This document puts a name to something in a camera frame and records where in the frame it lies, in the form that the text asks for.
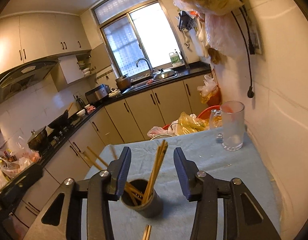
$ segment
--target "frosted glass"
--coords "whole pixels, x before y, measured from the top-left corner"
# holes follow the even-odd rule
[[[159,3],[139,9],[130,16],[152,67],[170,63],[169,53],[175,49],[180,55],[174,33]]]
[[[129,76],[148,70],[144,60],[136,67],[136,61],[144,54],[127,17],[124,17],[104,28],[105,36],[123,75]]]
[[[134,5],[148,0],[109,0],[95,9],[99,24],[127,10]]]

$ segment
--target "pot lid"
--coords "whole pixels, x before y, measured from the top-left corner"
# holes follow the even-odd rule
[[[175,75],[175,71],[172,70],[172,69],[159,69],[158,72],[156,72],[153,76],[153,79],[154,81],[157,81],[157,80],[162,80],[164,78],[168,78],[168,77],[171,77],[173,75]]]
[[[37,135],[39,135],[43,130],[46,129],[46,126],[43,128],[40,128],[38,131],[32,130],[31,133],[31,137],[28,139],[27,143],[30,143],[31,140],[33,140],[33,138],[35,138]]]

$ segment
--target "faucet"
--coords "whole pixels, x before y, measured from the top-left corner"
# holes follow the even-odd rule
[[[153,68],[152,68],[152,65],[151,65],[150,62],[148,61],[148,59],[143,58],[143,57],[139,58],[139,59],[136,61],[136,67],[138,67],[138,62],[140,62],[141,60],[146,61],[147,66],[148,66],[149,70],[151,71],[151,76],[152,76],[153,73],[154,73],[154,70],[153,70]]]

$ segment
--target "window frame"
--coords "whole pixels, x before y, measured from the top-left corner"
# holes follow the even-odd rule
[[[145,48],[144,48],[144,46],[143,46],[143,43],[142,43],[142,41],[141,41],[141,39],[140,39],[140,37],[139,37],[139,34],[138,34],[137,30],[136,30],[135,25],[134,25],[134,22],[133,22],[132,19],[131,19],[130,14],[131,14],[132,12],[134,12],[134,11],[137,11],[137,10],[139,10],[139,9],[142,9],[142,8],[144,8],[144,7],[146,7],[146,6],[149,6],[149,5],[152,5],[152,4],[155,4],[155,3],[159,3],[159,5],[161,6],[161,8],[162,8],[162,10],[163,10],[163,12],[164,12],[164,14],[165,14],[165,17],[166,17],[166,19],[167,19],[167,21],[168,21],[168,23],[169,23],[169,25],[170,25],[170,28],[171,28],[171,30],[172,30],[172,32],[173,32],[173,34],[174,34],[174,37],[175,37],[176,42],[177,42],[177,45],[178,45],[178,47],[179,47],[179,49],[180,49],[180,51],[181,51],[181,53],[182,53],[182,57],[183,57],[184,63],[185,63],[185,65],[187,65],[186,59],[184,58],[184,57],[185,57],[185,52],[184,52],[184,50],[183,50],[183,47],[182,47],[181,42],[180,42],[180,40],[179,40],[179,38],[178,38],[178,35],[177,35],[176,31],[175,31],[175,28],[174,28],[174,26],[172,25],[172,22],[171,22],[171,20],[170,20],[168,14],[167,14],[167,10],[166,10],[165,6],[163,5],[163,3],[161,2],[161,0],[147,0],[147,1],[145,1],[145,2],[139,3],[139,4],[137,4],[137,5],[134,5],[134,6],[130,7],[130,8],[128,8],[128,9],[122,11],[122,12],[119,13],[119,14],[116,14],[115,16],[111,17],[110,19],[108,19],[108,20],[106,20],[105,22],[103,22],[103,23],[100,24],[99,21],[98,21],[98,18],[97,18],[97,16],[96,16],[95,9],[96,9],[97,7],[99,7],[99,6],[101,6],[102,4],[106,3],[107,1],[109,1],[109,0],[104,0],[104,1],[102,1],[101,3],[99,3],[96,7],[94,7],[94,8],[92,9],[92,12],[93,12],[94,18],[95,18],[95,20],[96,20],[96,23],[98,24],[98,27],[99,27],[99,29],[100,29],[100,33],[101,33],[102,38],[103,38],[103,40],[104,40],[104,43],[105,43],[105,47],[106,47],[106,49],[107,49],[107,52],[108,52],[108,54],[109,54],[109,56],[110,56],[110,58],[111,58],[111,60],[112,60],[112,62],[113,62],[113,66],[114,66],[114,68],[115,68],[115,70],[116,70],[116,72],[118,73],[119,76],[123,76],[123,75],[122,75],[122,72],[121,72],[121,70],[120,70],[120,68],[119,68],[119,66],[118,66],[118,63],[117,63],[116,59],[115,59],[115,56],[114,56],[114,54],[113,54],[113,52],[112,52],[112,50],[111,50],[111,47],[110,47],[110,45],[109,45],[109,42],[108,42],[108,40],[107,40],[107,38],[106,38],[106,35],[105,35],[105,33],[104,33],[104,28],[108,27],[108,26],[111,25],[112,23],[114,23],[114,22],[116,22],[116,21],[118,21],[118,20],[120,20],[120,19],[122,19],[122,18],[124,18],[124,17],[127,17],[129,23],[131,24],[131,26],[132,26],[132,28],[133,28],[133,31],[134,31],[135,35],[136,35],[136,38],[137,38],[139,47],[141,48],[141,50],[142,50],[142,52],[143,52],[143,54],[144,54],[144,57],[145,57],[147,60],[149,60],[149,58],[148,58],[148,56],[147,56],[147,54],[146,54]]]

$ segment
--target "glass mug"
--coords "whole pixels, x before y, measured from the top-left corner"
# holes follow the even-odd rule
[[[234,152],[243,146],[244,108],[239,101],[228,101],[220,107],[223,123],[222,145],[228,151]]]

